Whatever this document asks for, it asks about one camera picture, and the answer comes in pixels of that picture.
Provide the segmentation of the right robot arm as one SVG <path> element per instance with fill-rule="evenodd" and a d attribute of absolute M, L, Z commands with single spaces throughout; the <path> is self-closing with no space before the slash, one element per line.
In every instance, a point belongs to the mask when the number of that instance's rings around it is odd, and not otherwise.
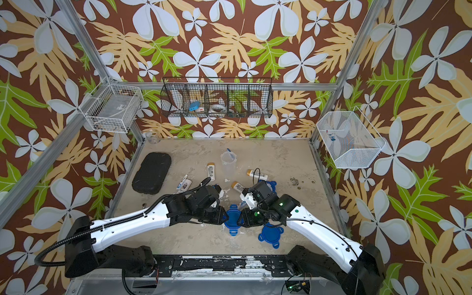
<path fill-rule="evenodd" d="M 288 194 L 278 196 L 260 181 L 245 188 L 240 198 L 247 204 L 238 225 L 262 226 L 274 221 L 311 241 L 323 254 L 294 247 L 286 256 L 288 268 L 295 275 L 311 274 L 337 283 L 347 295 L 377 295 L 386 278 L 380 250 L 373 244 L 363 246 L 321 222 L 305 206 Z"/>

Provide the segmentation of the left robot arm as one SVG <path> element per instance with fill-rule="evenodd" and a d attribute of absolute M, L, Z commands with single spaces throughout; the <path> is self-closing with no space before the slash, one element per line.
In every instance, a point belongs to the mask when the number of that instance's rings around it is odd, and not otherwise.
<path fill-rule="evenodd" d="M 75 278 L 95 269 L 123 269 L 133 275 L 150 274 L 156 262 L 150 247 L 129 248 L 118 243 L 147 231 L 181 223 L 222 225 L 229 217 L 220 205 L 221 188 L 200 185 L 180 194 L 166 194 L 149 207 L 108 220 L 81 217 L 66 238 L 40 252 L 39 267 L 63 267 L 65 277 Z"/>

